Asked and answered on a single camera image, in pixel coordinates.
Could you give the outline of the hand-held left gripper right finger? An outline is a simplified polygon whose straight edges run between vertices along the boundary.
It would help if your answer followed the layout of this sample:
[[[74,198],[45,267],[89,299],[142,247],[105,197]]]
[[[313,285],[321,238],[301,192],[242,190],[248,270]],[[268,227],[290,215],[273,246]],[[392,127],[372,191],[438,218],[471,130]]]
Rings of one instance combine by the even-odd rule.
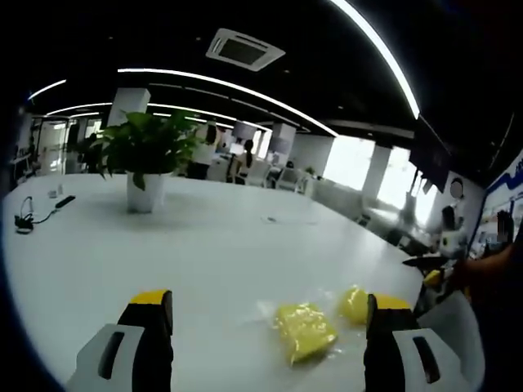
[[[367,391],[453,391],[456,354],[409,308],[381,307],[368,296],[364,382]]]

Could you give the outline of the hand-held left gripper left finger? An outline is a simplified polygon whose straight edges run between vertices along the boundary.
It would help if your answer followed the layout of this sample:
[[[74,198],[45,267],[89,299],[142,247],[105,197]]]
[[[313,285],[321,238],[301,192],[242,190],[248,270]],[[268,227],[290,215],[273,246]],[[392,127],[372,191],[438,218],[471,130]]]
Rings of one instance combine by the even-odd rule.
[[[134,296],[117,323],[107,323],[78,352],[68,391],[169,391],[172,292]]]

